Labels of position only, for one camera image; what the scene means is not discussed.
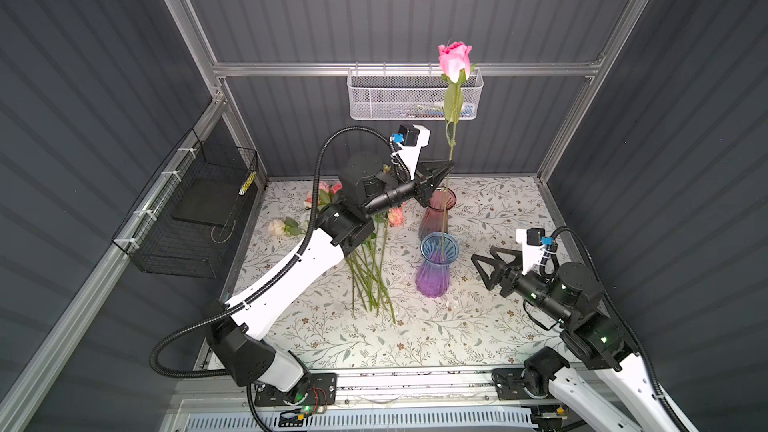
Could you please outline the blue purple glass vase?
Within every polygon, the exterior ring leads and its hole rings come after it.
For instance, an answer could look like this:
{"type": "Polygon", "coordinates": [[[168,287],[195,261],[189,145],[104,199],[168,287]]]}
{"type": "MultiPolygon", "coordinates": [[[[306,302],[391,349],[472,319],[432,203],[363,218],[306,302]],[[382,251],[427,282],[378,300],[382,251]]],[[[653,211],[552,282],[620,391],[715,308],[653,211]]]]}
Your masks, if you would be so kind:
{"type": "Polygon", "coordinates": [[[456,239],[444,232],[425,236],[420,244],[422,263],[415,274],[417,290],[425,297],[442,297],[450,286],[451,266],[459,258],[456,239]]]}

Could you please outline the magenta pink rose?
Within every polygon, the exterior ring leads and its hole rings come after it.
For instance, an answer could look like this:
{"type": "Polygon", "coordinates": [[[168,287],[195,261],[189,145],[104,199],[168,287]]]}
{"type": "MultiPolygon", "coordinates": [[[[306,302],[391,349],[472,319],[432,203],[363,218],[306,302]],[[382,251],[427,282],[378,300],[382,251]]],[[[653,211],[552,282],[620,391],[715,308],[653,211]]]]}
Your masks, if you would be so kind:
{"type": "Polygon", "coordinates": [[[449,146],[449,160],[453,160],[457,126],[464,105],[463,85],[473,72],[470,54],[472,47],[464,42],[438,46],[442,79],[447,83],[443,99],[445,135],[449,146]]]}

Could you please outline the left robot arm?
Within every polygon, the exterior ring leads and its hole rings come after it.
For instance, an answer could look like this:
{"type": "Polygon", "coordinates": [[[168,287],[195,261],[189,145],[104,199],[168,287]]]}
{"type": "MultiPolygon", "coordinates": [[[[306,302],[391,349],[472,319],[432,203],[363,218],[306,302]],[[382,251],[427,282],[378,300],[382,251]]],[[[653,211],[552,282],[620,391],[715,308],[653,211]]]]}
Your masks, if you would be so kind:
{"type": "Polygon", "coordinates": [[[283,311],[327,270],[349,256],[374,232],[374,218],[414,199],[428,206],[452,171],[451,160],[421,160],[400,179],[371,154],[352,157],[341,170],[341,188],[321,208],[308,246],[296,246],[264,276],[221,306],[226,316],[208,326],[206,340],[224,372],[240,387],[265,383],[299,396],[310,373],[292,353],[265,337],[283,311]]]}

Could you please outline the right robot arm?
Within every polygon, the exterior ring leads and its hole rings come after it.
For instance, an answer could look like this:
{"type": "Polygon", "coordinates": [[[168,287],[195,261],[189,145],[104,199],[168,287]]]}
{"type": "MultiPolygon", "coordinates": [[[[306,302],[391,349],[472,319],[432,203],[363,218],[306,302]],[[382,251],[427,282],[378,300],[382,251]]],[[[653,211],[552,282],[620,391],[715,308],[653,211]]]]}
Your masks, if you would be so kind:
{"type": "Polygon", "coordinates": [[[693,431],[695,425],[653,378],[637,339],[615,314],[601,311],[605,289],[585,264],[557,262],[548,274],[540,266],[546,246],[522,250],[492,247],[471,262],[488,290],[517,295],[524,307],[545,314],[566,349],[621,401],[616,407],[587,384],[570,362],[546,346],[524,362],[521,379],[535,399],[553,397],[596,431],[693,431]]]}

